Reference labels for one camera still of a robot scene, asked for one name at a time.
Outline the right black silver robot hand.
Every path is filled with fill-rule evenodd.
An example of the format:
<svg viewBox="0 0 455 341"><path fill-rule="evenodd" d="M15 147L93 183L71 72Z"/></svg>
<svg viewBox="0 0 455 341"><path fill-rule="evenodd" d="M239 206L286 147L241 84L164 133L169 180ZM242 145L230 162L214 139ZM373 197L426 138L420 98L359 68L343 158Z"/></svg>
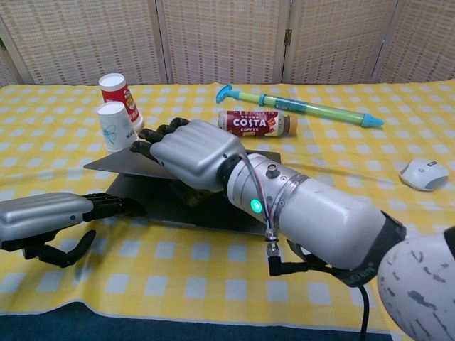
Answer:
<svg viewBox="0 0 455 341"><path fill-rule="evenodd" d="M200 119L176 117L157 129L144 128L130 146L164 167L174 178L172 191L195 207L226 191L236 166L246 166L246 150L238 137Z"/></svg>

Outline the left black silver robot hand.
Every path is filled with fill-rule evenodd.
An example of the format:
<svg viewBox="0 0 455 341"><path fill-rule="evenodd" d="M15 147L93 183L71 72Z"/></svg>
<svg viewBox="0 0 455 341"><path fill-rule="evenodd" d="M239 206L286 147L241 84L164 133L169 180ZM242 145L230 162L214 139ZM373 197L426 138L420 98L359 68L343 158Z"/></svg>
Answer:
<svg viewBox="0 0 455 341"><path fill-rule="evenodd" d="M25 259L65 268L89 250L96 231L86 232L74 249L66 252L46 243L66 228L116 215L142 217L145 207L129 198L107 193L76 195L46 193L1 202L1 249L21 250Z"/></svg>

